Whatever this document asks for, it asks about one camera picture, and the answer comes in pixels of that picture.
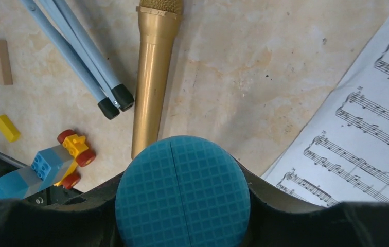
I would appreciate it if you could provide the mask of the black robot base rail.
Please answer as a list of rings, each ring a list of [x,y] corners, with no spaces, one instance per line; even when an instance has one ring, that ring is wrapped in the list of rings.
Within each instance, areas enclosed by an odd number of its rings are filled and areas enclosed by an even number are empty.
[[[42,182],[29,168],[19,168],[0,159],[0,199],[22,199],[37,206],[63,204],[82,192]]]

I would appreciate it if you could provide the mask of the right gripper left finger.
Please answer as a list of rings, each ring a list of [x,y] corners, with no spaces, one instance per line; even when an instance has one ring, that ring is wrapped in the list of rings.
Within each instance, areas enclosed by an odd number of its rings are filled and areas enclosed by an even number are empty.
[[[63,204],[0,200],[0,246],[123,246],[115,221],[121,177]]]

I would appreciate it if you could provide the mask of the blue music stand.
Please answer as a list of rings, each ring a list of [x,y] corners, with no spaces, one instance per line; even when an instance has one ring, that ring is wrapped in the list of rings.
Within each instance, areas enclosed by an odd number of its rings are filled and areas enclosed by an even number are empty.
[[[46,14],[35,1],[21,2],[95,98],[107,119],[115,118],[134,105],[133,95],[119,81],[66,1],[41,1]]]

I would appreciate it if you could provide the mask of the gold toy microphone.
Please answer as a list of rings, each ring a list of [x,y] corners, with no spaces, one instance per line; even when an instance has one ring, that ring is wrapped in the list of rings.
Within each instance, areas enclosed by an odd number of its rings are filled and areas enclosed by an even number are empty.
[[[140,46],[132,158],[158,139],[171,54],[183,9],[183,1],[140,1],[136,7]]]

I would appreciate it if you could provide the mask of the sheet music page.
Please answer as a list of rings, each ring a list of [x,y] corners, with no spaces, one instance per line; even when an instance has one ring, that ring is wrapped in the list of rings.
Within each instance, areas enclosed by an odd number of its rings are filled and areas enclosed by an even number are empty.
[[[323,207],[389,203],[389,17],[262,178]]]

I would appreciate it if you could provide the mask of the blue toy microphone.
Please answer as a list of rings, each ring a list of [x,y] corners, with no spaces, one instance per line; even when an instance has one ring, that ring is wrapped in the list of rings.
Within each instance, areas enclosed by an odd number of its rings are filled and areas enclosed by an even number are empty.
[[[251,199],[236,160],[196,136],[156,142],[121,176],[115,217],[125,246],[239,246]]]

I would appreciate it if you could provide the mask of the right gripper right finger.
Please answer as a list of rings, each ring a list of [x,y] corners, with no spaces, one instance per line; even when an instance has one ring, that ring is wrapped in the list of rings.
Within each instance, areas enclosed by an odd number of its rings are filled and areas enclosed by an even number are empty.
[[[343,202],[322,208],[240,168],[251,196],[241,246],[389,246],[389,203]]]

